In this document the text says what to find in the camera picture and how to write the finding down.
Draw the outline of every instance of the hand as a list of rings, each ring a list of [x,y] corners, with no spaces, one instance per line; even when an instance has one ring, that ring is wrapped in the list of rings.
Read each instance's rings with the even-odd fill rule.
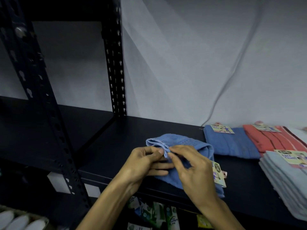
[[[194,205],[199,210],[217,205],[219,198],[214,185],[212,162],[193,146],[176,145],[169,149],[185,157],[192,166],[186,169],[178,156],[168,153],[178,171],[183,190]]]
[[[169,173],[166,169],[174,168],[173,163],[158,162],[166,160],[163,154],[163,149],[153,146],[135,148],[114,179],[127,182],[132,196],[145,176],[165,176]]]

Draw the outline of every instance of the gray towel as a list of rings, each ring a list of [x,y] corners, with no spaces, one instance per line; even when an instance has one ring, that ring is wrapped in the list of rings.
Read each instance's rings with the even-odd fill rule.
[[[290,213],[307,221],[307,172],[291,167],[276,152],[267,151],[260,159],[260,167]]]

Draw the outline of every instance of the white wall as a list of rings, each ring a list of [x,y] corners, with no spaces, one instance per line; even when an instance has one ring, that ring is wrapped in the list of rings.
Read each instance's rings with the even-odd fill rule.
[[[209,123],[306,126],[307,0],[269,0]],[[235,62],[257,0],[122,0],[128,115],[200,125]],[[59,104],[111,111],[98,22],[34,22]],[[0,95],[26,98],[0,45]]]

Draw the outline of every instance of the forearm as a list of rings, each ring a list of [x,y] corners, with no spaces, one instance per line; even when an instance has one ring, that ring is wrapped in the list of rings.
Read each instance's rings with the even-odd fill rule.
[[[200,211],[216,230],[244,230],[226,203],[221,199],[218,199],[210,206],[200,208]]]
[[[129,184],[113,179],[86,214],[77,230],[112,229],[129,198]]]

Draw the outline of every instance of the person's right hand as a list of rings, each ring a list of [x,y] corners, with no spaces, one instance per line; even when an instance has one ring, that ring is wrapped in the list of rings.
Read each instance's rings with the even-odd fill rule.
[[[214,185],[212,162],[193,146],[176,145],[169,149],[185,157],[191,164],[191,167],[186,169],[175,154],[168,153],[178,171],[183,190],[194,205],[199,210],[216,205],[219,198]]]

